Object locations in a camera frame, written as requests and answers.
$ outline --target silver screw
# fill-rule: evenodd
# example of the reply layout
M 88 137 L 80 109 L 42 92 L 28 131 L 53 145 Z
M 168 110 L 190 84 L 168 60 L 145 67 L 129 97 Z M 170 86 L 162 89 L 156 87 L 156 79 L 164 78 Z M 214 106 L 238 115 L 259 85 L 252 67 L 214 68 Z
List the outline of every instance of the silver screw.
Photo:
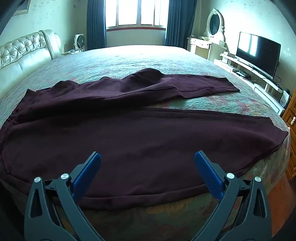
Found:
M 255 181 L 256 182 L 261 182 L 261 178 L 260 177 L 255 177 Z
M 67 179 L 69 177 L 69 174 L 68 173 L 64 173 L 63 175 L 61 175 L 61 178 L 63 180 Z
M 40 182 L 41 181 L 41 178 L 40 177 L 36 177 L 35 179 L 34 179 L 34 182 L 36 182 L 36 183 L 38 183 L 38 182 Z
M 229 179 L 234 179 L 234 175 L 232 173 L 227 173 L 226 175 Z

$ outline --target framed picture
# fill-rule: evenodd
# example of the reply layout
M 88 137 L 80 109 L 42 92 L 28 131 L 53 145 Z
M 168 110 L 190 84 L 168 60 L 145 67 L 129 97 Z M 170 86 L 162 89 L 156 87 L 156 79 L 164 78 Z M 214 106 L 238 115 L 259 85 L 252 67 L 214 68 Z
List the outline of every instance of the framed picture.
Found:
M 25 0 L 22 5 L 18 7 L 14 15 L 24 14 L 29 12 L 29 5 L 31 0 Z

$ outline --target cream leather headboard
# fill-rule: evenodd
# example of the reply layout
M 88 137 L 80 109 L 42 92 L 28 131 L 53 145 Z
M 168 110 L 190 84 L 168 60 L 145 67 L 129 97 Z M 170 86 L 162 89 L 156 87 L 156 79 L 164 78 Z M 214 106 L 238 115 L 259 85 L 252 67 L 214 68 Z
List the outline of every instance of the cream leather headboard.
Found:
M 35 70 L 61 55 L 61 40 L 41 30 L 0 46 L 0 100 Z

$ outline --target floral bedspread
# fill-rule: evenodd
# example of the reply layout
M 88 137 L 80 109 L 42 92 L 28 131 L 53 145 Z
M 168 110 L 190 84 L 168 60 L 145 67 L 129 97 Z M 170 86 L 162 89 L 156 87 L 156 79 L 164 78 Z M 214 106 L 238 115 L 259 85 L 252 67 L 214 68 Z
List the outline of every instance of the floral bedspread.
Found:
M 36 70 L 0 101 L 0 127 L 24 96 L 26 90 L 48 88 L 61 80 L 77 83 L 99 80 L 103 76 L 124 78 L 138 70 L 154 68 L 164 74 L 199 74 L 227 77 L 239 93 L 218 94 L 196 99 L 174 99 L 155 107 L 213 110 L 270 117 L 274 125 L 288 131 L 286 124 L 249 86 L 213 63 L 181 48 L 134 45 L 86 51 L 61 56 Z M 278 151 L 259 161 L 242 178 L 260 176 L 267 192 L 285 172 L 290 150 L 290 134 Z M 217 200 L 209 193 L 155 207 L 136 207 L 121 211 L 84 210 L 92 225 L 107 241 L 190 240 L 203 226 Z M 233 222 L 239 201 L 226 226 Z M 58 211 L 65 227 L 71 226 Z

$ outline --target oval mirror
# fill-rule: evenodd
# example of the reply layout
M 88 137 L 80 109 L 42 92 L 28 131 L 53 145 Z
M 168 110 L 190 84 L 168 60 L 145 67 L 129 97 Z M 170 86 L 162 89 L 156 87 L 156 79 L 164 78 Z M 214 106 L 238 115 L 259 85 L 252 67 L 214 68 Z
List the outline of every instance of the oval mirror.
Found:
M 210 20 L 210 32 L 212 35 L 215 35 L 220 27 L 220 18 L 218 14 L 213 14 Z

